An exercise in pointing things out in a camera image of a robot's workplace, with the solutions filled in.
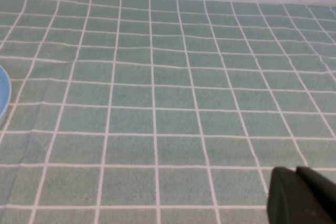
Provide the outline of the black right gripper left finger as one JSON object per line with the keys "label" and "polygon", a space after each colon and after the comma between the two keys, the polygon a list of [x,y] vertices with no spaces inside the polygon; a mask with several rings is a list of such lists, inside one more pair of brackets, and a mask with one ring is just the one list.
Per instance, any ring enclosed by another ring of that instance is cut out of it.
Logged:
{"label": "black right gripper left finger", "polygon": [[296,170],[275,167],[267,216],[269,223],[335,223],[335,203],[320,203]]}

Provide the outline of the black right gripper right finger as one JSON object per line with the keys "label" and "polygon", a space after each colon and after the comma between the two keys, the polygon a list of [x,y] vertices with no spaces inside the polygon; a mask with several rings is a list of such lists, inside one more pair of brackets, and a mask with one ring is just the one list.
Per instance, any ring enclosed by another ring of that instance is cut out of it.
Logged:
{"label": "black right gripper right finger", "polygon": [[298,166],[296,173],[308,185],[320,203],[335,203],[335,183],[315,170]]}

